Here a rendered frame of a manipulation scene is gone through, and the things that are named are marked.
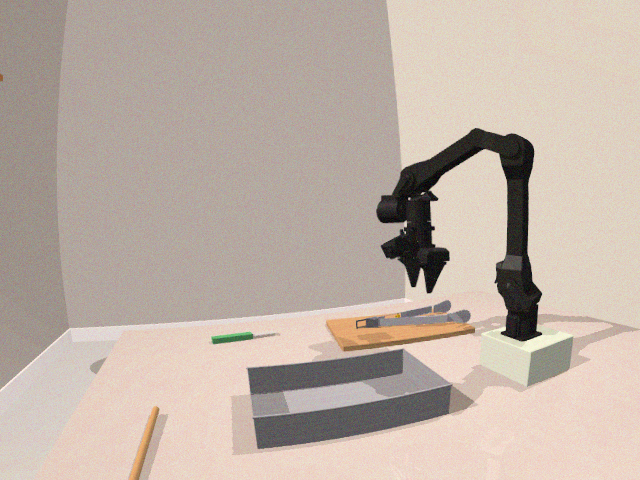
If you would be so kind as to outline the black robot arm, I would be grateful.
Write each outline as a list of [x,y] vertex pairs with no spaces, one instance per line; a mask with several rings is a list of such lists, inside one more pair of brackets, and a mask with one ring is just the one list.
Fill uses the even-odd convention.
[[[542,335],[537,332],[538,308],[542,292],[532,282],[529,261],[528,183],[534,162],[534,147],[529,140],[510,133],[502,136],[475,128],[429,160],[411,164],[400,172],[399,182],[391,195],[381,196],[377,218],[382,223],[431,222],[430,202],[438,201],[429,191],[444,173],[461,162],[488,149],[499,153],[507,180],[507,243],[505,259],[496,263],[496,280],[508,310],[505,337],[527,341]],[[421,193],[425,192],[423,195]],[[408,197],[411,197],[408,200]],[[416,251],[412,232],[400,229],[400,235],[381,245],[388,259],[409,250]],[[413,250],[414,249],[414,250]]]

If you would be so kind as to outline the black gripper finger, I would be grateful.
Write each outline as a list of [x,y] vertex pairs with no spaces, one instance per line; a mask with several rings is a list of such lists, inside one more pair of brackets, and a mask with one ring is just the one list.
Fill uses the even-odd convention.
[[421,269],[418,263],[422,263],[422,262],[419,262],[417,257],[410,258],[410,259],[397,259],[397,260],[399,262],[402,262],[405,265],[411,287],[416,287],[419,274],[420,274],[420,269]]
[[426,283],[426,293],[432,293],[433,292],[433,288],[437,282],[437,279],[441,273],[441,271],[444,269],[446,262],[444,263],[433,263],[433,264],[427,264],[427,263],[418,263],[418,265],[421,267],[421,269],[424,272],[424,278],[425,278],[425,283]]

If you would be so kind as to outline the wooden board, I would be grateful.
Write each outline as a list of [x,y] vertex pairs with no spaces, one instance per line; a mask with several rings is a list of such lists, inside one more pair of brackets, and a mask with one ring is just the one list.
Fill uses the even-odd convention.
[[383,348],[475,333],[474,326],[459,322],[356,328],[356,320],[375,316],[395,318],[397,314],[387,315],[327,319],[326,325],[342,351]]

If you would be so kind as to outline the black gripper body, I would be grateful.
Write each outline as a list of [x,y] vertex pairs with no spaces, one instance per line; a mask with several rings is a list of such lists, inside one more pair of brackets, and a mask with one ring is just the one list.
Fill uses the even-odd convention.
[[398,255],[397,258],[410,259],[417,257],[419,262],[427,264],[450,261],[450,253],[446,248],[435,248],[435,244],[432,244],[432,230],[435,230],[435,226],[432,226],[431,222],[407,222],[407,227],[404,227],[404,231],[406,229],[412,232],[416,251],[411,252],[409,249]]

